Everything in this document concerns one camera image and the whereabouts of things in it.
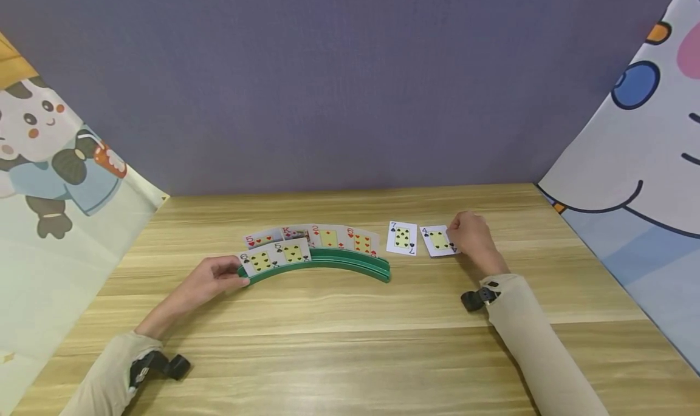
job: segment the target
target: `cartoon banner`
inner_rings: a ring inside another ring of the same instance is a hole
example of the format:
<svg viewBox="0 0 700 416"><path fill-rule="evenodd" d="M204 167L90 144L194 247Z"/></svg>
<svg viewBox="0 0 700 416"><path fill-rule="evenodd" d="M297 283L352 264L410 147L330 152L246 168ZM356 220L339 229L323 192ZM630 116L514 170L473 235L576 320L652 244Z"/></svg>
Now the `cartoon banner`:
<svg viewBox="0 0 700 416"><path fill-rule="evenodd" d="M700 0L673 0L539 186L700 369Z"/></svg>
<svg viewBox="0 0 700 416"><path fill-rule="evenodd" d="M0 414L164 197L0 35Z"/></svg>

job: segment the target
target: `blue eye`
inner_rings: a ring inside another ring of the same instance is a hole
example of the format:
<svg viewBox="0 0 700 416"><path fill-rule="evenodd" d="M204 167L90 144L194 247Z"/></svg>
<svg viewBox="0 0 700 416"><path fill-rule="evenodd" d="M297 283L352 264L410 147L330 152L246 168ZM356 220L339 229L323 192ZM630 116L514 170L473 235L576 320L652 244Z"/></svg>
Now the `blue eye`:
<svg viewBox="0 0 700 416"><path fill-rule="evenodd" d="M612 89L612 101L622 109L637 109L654 95L661 72L651 61L639 61L627 67Z"/></svg>

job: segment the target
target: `purple wall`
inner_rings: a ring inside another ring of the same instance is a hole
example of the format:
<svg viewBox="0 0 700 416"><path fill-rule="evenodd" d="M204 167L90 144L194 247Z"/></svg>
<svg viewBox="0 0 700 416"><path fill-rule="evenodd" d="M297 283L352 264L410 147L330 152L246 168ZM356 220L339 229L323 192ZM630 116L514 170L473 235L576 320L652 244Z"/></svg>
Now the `purple wall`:
<svg viewBox="0 0 700 416"><path fill-rule="evenodd" d="M671 0L0 0L171 194L536 181Z"/></svg>

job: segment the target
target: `wooden table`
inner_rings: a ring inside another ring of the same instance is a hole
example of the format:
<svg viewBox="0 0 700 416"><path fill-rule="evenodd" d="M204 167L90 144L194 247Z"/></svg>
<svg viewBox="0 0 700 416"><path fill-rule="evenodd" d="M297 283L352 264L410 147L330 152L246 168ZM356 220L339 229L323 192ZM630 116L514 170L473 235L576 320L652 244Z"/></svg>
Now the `wooden table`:
<svg viewBox="0 0 700 416"><path fill-rule="evenodd" d="M153 217L19 404L56 415L117 333L133 329L206 256L287 223L381 233L389 220L483 214L611 415L700 414L700 380L532 185L172 198ZM534 415L463 256L384 253L392 281L298 270L222 297L174 330L165 351L194 368L152 375L130 415Z"/></svg>

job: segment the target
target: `beige sleeve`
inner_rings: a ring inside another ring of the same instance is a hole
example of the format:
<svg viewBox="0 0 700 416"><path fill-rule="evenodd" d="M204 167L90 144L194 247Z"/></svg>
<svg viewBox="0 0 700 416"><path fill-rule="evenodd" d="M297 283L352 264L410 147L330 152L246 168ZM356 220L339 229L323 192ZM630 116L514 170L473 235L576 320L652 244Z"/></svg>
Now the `beige sleeve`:
<svg viewBox="0 0 700 416"><path fill-rule="evenodd" d="M489 320L520 365L540 415L608 416L525 279L517 274L499 274L481 283L501 292L487 307Z"/></svg>
<svg viewBox="0 0 700 416"><path fill-rule="evenodd" d="M136 393L129 390L129 371L135 360L162 343L134 332L121 334L107 343L86 378L68 401L60 416L119 416Z"/></svg>

